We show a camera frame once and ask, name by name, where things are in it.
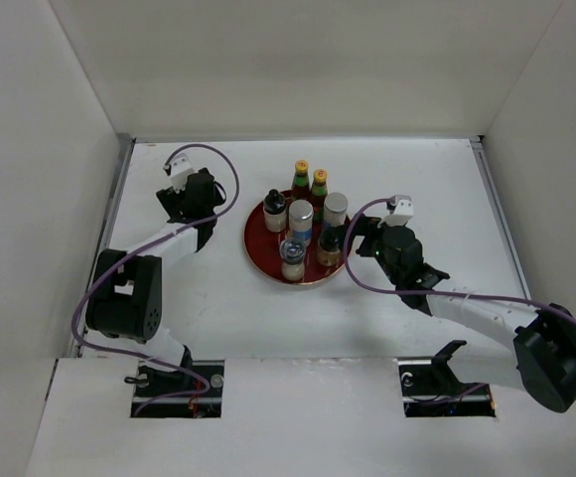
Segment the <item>blue label jar silver lid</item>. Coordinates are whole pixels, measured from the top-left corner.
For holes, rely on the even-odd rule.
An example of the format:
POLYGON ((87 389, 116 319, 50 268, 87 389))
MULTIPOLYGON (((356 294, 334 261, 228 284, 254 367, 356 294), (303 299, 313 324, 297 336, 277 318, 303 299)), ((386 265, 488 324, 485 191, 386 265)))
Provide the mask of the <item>blue label jar silver lid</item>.
POLYGON ((339 192, 330 193, 324 201, 322 230, 342 226, 347 218, 348 199, 339 192))

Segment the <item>black cap spice jar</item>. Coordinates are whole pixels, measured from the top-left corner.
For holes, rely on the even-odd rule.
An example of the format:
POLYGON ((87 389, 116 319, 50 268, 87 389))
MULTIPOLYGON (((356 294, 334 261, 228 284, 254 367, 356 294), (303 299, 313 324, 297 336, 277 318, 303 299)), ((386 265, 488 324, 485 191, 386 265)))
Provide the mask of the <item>black cap spice jar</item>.
POLYGON ((335 228, 323 230, 317 244, 317 260, 325 267, 337 266, 341 260, 339 233, 335 228))

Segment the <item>sauce bottle yellow cap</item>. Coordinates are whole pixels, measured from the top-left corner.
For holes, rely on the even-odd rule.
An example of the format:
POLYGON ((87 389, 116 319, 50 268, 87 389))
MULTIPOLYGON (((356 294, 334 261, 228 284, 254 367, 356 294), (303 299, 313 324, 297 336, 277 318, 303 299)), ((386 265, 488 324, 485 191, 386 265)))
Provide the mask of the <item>sauce bottle yellow cap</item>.
POLYGON ((309 202, 313 207, 313 222, 320 223, 323 220, 324 204, 328 196, 328 174, 325 169, 317 169, 313 174, 312 187, 309 194, 309 202))
POLYGON ((295 163, 291 186, 291 201, 307 200, 310 195, 309 163, 298 160, 295 163))

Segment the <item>blue label peppercorn jar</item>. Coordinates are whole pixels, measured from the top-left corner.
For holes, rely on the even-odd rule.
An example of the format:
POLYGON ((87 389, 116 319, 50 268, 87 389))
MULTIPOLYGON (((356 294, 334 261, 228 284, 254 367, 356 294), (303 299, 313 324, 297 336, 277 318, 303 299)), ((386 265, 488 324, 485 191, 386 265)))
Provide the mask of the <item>blue label peppercorn jar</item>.
POLYGON ((314 209, 307 200, 296 200, 288 210, 290 237, 308 246, 312 239, 314 209))

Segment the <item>black pump jar white powder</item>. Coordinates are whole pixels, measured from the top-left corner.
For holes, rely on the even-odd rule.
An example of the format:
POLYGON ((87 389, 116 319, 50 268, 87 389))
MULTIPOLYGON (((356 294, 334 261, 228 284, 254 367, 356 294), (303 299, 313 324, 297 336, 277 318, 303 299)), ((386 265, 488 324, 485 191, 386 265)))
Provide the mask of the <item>black pump jar white powder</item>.
POLYGON ((263 200, 263 216, 266 228, 272 233, 281 233, 287 227, 287 202, 285 196, 271 189, 263 200))

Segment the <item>chrome top grinder jar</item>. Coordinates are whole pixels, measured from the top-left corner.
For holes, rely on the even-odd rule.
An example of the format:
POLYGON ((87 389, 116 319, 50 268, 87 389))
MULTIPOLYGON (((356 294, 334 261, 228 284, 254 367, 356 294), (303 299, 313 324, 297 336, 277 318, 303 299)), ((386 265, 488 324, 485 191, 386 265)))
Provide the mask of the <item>chrome top grinder jar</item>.
POLYGON ((302 280, 305 275, 305 257, 307 247, 297 238, 286 238, 279 245, 282 260, 281 273, 289 282, 302 280))

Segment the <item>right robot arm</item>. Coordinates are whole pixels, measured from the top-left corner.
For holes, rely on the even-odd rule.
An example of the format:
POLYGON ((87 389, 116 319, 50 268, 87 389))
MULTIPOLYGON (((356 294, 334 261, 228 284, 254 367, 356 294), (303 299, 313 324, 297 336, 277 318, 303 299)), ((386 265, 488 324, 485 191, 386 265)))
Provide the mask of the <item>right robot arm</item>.
POLYGON ((361 239, 358 255, 377 262, 391 284, 388 293, 408 308, 457 323, 510 350, 503 386, 558 413, 576 401, 576 319, 566 308, 457 287, 448 273, 426 262, 420 240, 403 225, 357 214, 344 248, 355 238, 361 239))

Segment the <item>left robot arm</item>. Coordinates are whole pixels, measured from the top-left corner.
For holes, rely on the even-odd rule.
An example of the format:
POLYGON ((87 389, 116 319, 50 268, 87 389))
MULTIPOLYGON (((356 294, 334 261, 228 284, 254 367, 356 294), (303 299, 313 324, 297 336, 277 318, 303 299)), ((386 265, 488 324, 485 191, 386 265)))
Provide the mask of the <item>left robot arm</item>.
POLYGON ((172 238, 124 262, 88 299, 86 327, 121 348, 148 356, 161 370, 159 384, 171 396, 182 396, 193 384, 188 348, 161 326, 163 278, 181 260, 200 251, 213 235, 215 208, 225 202, 225 191, 207 168, 176 173, 172 186, 156 193, 169 221, 151 241, 172 238))

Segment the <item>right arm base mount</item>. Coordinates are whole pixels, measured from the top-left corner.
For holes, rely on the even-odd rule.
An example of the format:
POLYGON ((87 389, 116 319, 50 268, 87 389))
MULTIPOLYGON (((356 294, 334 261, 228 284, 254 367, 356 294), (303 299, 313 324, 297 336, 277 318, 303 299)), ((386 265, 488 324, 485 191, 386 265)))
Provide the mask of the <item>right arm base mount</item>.
POLYGON ((454 354, 466 346, 454 340, 433 356, 399 359, 403 412, 408 418, 495 417, 488 384, 464 383, 449 367, 454 354))

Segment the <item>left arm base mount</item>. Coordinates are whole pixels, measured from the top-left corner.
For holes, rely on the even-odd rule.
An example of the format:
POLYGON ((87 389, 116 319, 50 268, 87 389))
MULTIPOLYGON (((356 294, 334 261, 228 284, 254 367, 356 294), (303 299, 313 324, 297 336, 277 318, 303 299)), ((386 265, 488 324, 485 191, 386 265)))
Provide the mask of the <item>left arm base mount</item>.
POLYGON ((158 370, 141 363, 124 383, 133 387, 130 416, 133 418, 220 418, 225 361, 194 361, 192 370, 209 382, 188 375, 158 370))

